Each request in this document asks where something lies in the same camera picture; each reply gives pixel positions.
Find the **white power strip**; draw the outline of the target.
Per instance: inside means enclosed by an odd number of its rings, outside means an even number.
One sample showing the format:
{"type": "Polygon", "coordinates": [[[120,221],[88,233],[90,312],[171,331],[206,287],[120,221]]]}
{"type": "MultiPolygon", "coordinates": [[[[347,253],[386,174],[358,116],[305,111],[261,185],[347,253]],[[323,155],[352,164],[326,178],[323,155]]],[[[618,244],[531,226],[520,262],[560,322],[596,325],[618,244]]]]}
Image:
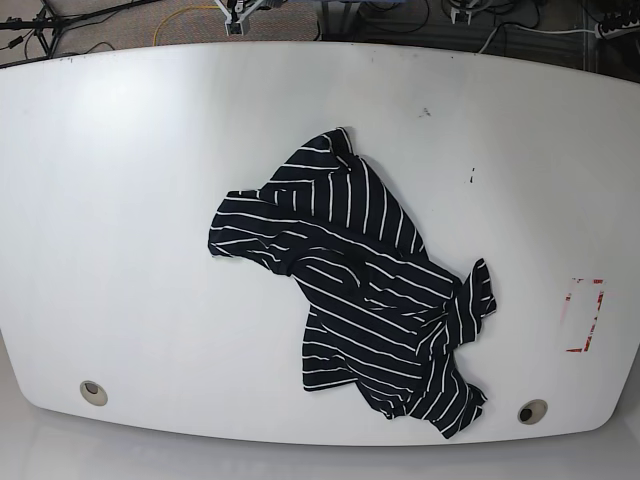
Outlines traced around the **white power strip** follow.
{"type": "Polygon", "coordinates": [[[639,32],[639,8],[630,7],[607,14],[595,27],[595,36],[601,40],[612,40],[639,32]]]}

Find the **red tape rectangle marking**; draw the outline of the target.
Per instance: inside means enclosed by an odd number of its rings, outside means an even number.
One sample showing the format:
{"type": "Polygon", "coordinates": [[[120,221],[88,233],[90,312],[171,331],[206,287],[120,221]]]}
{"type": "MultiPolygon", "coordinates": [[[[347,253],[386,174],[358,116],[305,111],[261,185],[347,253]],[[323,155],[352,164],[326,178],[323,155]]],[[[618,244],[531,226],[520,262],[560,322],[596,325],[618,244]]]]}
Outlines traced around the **red tape rectangle marking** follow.
{"type": "Polygon", "coordinates": [[[560,320],[560,348],[584,353],[590,348],[605,293],[603,279],[573,278],[560,320]]]}

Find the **black tripod stand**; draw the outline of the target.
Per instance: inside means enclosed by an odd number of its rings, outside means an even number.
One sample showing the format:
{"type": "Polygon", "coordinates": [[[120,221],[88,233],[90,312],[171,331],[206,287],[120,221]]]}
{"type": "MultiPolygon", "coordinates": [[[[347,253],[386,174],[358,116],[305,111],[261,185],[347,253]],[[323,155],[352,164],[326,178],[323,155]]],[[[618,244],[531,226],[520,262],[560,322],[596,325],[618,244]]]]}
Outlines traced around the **black tripod stand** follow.
{"type": "Polygon", "coordinates": [[[138,0],[114,5],[100,10],[81,14],[60,14],[50,1],[42,1],[41,9],[32,20],[8,17],[1,23],[2,31],[29,31],[39,42],[44,55],[39,60],[54,57],[59,43],[67,31],[88,26],[91,20],[105,21],[111,16],[133,8],[158,3],[158,0],[138,0]]]}

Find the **navy white striped T-shirt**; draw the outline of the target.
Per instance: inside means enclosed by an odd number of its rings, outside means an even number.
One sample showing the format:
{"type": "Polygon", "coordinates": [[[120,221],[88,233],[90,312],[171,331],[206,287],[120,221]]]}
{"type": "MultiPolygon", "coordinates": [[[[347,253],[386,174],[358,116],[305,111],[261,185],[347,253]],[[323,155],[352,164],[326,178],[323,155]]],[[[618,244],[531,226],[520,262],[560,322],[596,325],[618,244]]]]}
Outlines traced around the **navy white striped T-shirt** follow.
{"type": "Polygon", "coordinates": [[[306,391],[354,385],[385,418],[451,438],[483,412],[455,350],[496,311],[483,260],[465,279],[433,263],[420,233],[343,128],[298,148],[256,190],[231,191],[209,230],[212,255],[292,278],[309,303],[306,391]]]}

